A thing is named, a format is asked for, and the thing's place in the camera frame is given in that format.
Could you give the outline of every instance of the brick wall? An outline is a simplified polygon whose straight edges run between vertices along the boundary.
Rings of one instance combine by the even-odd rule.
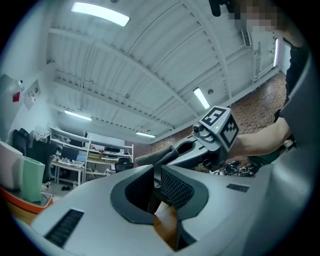
[[[236,101],[230,107],[234,118],[239,125],[240,134],[256,133],[264,127],[274,122],[274,114],[280,110],[286,99],[286,76],[280,72],[255,91]],[[153,144],[131,143],[126,141],[126,145],[134,144],[134,157],[140,157],[169,145],[174,145],[179,140],[187,137],[192,132],[192,126],[164,138]],[[198,171],[207,171],[203,166],[197,168]]]

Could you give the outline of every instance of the person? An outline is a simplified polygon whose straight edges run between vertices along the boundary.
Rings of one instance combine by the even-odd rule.
[[[276,31],[290,44],[290,67],[286,72],[286,104],[289,95],[298,82],[309,55],[309,48],[293,21],[269,0],[233,0],[241,18],[252,25]],[[275,123],[256,133],[240,134],[231,147],[228,158],[238,156],[261,156],[277,150],[290,137],[291,131],[286,120],[278,117]]]

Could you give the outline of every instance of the shoes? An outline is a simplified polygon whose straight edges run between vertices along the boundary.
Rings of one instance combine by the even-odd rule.
[[[71,188],[69,186],[63,186],[61,190],[62,191],[65,191],[65,190],[69,191],[69,190],[71,190]]]

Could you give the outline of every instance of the air vent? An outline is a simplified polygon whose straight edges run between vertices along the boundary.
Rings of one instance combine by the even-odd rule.
[[[246,193],[249,189],[248,186],[243,186],[243,185],[237,185],[237,184],[232,184],[230,183],[228,186],[226,186],[228,189],[231,189],[231,190],[236,190],[236,191],[241,191],[241,192],[244,192]]]
[[[244,41],[245,47],[251,47],[251,45],[252,45],[251,36],[248,33],[248,31],[245,30],[245,29],[241,29],[241,33],[242,33],[242,37],[243,37],[243,41]]]
[[[84,213],[82,211],[74,209],[69,210],[45,236],[45,238],[56,246],[62,248],[72,232],[75,230],[83,215]]]

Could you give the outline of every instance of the fluorescent light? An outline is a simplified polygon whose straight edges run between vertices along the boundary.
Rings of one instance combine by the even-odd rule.
[[[117,23],[122,27],[127,25],[128,21],[130,20],[128,16],[125,16],[119,12],[85,2],[75,2],[72,6],[71,11],[97,16],[102,19]]]
[[[278,38],[275,40],[275,51],[274,51],[274,60],[273,60],[273,67],[275,67],[278,63],[279,57],[279,40]]]
[[[77,118],[82,118],[82,119],[91,121],[91,118],[89,118],[89,117],[86,117],[86,116],[83,116],[83,115],[79,115],[79,114],[76,114],[76,113],[72,113],[72,112],[67,111],[67,110],[65,110],[64,113],[66,113],[68,115],[71,115],[71,116],[74,116],[74,117],[77,117]]]
[[[150,138],[155,138],[155,137],[156,137],[156,136],[154,136],[154,135],[145,134],[145,133],[138,132],[138,131],[137,131],[135,134],[136,134],[136,135],[141,135],[141,136],[150,137]]]
[[[200,88],[195,88],[193,90],[193,92],[194,92],[195,96],[198,97],[199,101],[202,103],[202,105],[204,106],[205,109],[210,108],[210,105],[209,105],[208,101],[206,100],[204,94],[200,90]]]

